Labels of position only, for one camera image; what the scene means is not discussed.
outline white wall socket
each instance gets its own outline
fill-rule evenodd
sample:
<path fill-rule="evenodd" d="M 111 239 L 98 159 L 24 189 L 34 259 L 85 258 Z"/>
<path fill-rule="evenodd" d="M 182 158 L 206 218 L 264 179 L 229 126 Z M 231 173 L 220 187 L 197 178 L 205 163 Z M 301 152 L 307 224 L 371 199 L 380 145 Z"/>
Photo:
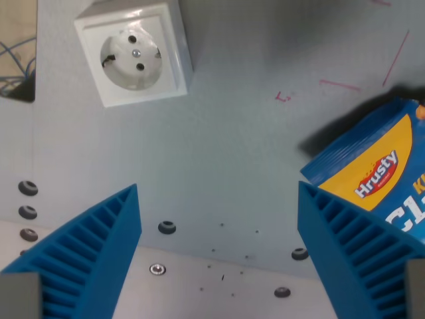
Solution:
<path fill-rule="evenodd" d="M 193 69 L 177 0 L 95 3 L 74 24 L 105 107 L 187 94 Z"/>

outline blue snack package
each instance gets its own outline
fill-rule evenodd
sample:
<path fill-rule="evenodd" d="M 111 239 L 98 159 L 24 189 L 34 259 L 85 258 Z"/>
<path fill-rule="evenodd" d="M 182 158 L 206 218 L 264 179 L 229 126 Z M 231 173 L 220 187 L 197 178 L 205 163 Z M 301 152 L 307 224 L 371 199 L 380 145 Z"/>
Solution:
<path fill-rule="evenodd" d="M 332 142 L 301 173 L 425 242 L 425 106 L 396 98 Z"/>

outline red logo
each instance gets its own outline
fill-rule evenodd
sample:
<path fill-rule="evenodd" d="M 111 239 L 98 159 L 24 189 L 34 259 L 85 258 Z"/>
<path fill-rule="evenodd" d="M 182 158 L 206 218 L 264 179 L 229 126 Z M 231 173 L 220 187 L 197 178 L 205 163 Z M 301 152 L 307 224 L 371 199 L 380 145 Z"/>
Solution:
<path fill-rule="evenodd" d="M 396 151 L 392 151 L 390 155 L 379 159 L 372 169 L 372 172 L 364 178 L 359 187 L 354 192 L 361 198 L 372 195 L 384 187 L 391 179 L 396 171 L 398 158 Z"/>

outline red handwriting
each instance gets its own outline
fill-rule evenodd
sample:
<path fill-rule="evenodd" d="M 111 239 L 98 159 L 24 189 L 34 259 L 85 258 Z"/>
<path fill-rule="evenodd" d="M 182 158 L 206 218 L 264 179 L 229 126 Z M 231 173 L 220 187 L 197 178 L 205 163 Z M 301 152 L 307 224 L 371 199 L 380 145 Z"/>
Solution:
<path fill-rule="evenodd" d="M 282 101 L 283 103 L 291 100 L 290 96 L 286 96 L 286 98 L 281 98 L 280 94 L 281 94 L 281 92 L 279 92 L 278 96 L 276 97 L 276 100 Z"/>
<path fill-rule="evenodd" d="M 391 7 L 391 3 L 383 0 L 371 0 L 371 2 L 376 3 L 377 5 L 386 5 L 387 7 Z"/>
<path fill-rule="evenodd" d="M 406 36 L 404 37 L 404 40 L 403 40 L 402 44 L 400 45 L 400 48 L 399 48 L 399 50 L 398 50 L 398 52 L 397 52 L 397 55 L 396 55 L 396 58 L 394 59 L 394 62 L 391 64 L 391 67 L 390 67 L 390 69 L 388 70 L 388 73 L 386 74 L 386 77 L 385 77 L 385 80 L 384 80 L 384 82 L 383 82 L 382 86 L 385 86 L 386 81 L 387 81 L 387 80 L 388 80 L 388 78 L 390 77 L 390 73 L 391 73 L 391 71 L 392 71 L 392 68 L 394 68 L 394 64 L 396 64 L 396 61 L 397 61 L 397 59 L 398 59 L 398 56 L 400 55 L 401 49 L 403 49 L 404 43 L 406 42 L 407 37 L 409 36 L 409 33 L 410 33 L 410 30 L 407 30 Z"/>
<path fill-rule="evenodd" d="M 349 90 L 354 90 L 354 91 L 357 91 L 357 92 L 361 91 L 361 89 L 358 86 L 353 86 L 353 85 L 348 85 L 348 84 L 343 84 L 343 83 L 338 83 L 338 82 L 332 82 L 332 81 L 328 81 L 328 80 L 320 80 L 319 83 L 320 84 L 336 85 L 336 86 L 348 88 Z"/>

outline yellow label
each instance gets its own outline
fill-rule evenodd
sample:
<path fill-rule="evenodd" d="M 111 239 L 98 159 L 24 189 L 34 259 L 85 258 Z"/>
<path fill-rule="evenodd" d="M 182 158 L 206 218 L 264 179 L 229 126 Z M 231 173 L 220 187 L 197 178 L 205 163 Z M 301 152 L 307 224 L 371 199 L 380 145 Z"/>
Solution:
<path fill-rule="evenodd" d="M 405 115 L 383 137 L 319 187 L 370 211 L 397 184 L 412 149 Z"/>

